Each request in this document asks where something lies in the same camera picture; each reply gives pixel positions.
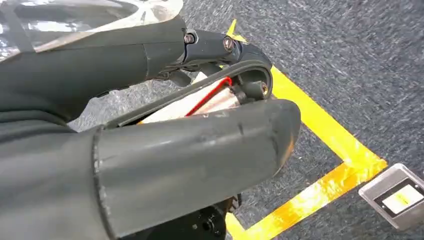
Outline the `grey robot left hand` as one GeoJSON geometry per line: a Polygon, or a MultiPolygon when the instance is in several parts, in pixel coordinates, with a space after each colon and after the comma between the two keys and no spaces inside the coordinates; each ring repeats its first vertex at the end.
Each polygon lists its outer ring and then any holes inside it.
{"type": "Polygon", "coordinates": [[[301,126],[256,46],[181,0],[0,3],[0,237],[223,240],[301,126]]]}

